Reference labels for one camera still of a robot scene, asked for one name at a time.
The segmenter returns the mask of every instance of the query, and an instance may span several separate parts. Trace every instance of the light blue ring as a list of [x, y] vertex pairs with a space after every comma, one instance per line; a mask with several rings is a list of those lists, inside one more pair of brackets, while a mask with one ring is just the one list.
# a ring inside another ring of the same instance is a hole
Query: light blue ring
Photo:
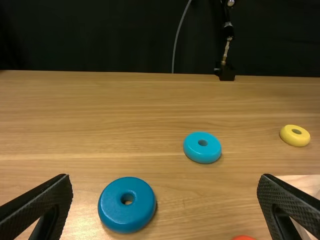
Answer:
[[211, 164], [222, 154], [219, 140], [207, 132], [196, 131], [189, 134], [183, 142], [185, 155], [200, 164]]

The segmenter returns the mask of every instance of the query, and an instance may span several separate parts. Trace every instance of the blue donut-shaped object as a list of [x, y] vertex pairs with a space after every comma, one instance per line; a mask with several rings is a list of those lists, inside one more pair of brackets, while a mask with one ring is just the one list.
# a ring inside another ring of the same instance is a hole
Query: blue donut-shaped object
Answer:
[[185, 155], [200, 164], [217, 161], [222, 153], [219, 140], [207, 132], [197, 131], [188, 135], [183, 142]]
[[152, 188], [131, 176], [111, 182], [98, 202], [98, 214], [103, 224], [122, 234], [142, 229], [153, 217], [155, 209], [156, 197]]

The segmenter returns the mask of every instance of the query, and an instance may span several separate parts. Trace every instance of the black curtain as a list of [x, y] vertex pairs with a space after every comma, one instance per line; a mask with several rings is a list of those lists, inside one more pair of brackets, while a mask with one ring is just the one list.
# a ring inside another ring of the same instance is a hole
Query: black curtain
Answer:
[[[0, 69], [171, 71], [188, 0], [0, 0]], [[320, 1], [236, 0], [228, 62], [238, 75], [320, 76]], [[175, 72], [212, 74], [222, 54], [220, 0], [193, 0]]]

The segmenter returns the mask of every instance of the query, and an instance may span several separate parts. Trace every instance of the cable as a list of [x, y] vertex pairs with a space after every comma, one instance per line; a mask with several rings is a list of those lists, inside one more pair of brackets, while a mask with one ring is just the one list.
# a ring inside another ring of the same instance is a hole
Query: cable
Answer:
[[178, 29], [176, 30], [176, 34], [175, 34], [175, 40], [174, 40], [174, 45], [173, 45], [173, 53], [172, 53], [172, 66], [171, 66], [171, 73], [173, 74], [175, 72], [175, 57], [176, 57], [176, 48], [177, 48], [177, 42], [178, 42], [178, 37], [179, 37], [179, 33], [180, 33], [180, 29], [181, 29], [181, 25], [184, 22], [186, 13], [189, 9], [189, 6], [191, 4], [192, 0], [189, 0], [188, 3], [185, 6], [184, 12], [182, 14], [182, 17], [180, 19], [180, 23], [178, 26]]

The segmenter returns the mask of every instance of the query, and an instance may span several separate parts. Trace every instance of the wood grain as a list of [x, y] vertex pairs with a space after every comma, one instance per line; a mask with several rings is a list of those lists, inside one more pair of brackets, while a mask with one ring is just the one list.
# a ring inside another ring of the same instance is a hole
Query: wood grain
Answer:
[[[258, 180], [320, 172], [319, 93], [318, 78], [2, 71], [0, 205], [68, 173], [62, 240], [270, 240]], [[311, 143], [284, 143], [286, 124], [307, 129]], [[219, 161], [186, 158], [182, 142], [194, 131], [219, 138]], [[144, 179], [157, 197], [153, 220], [130, 235], [97, 214], [104, 187], [123, 176]]]

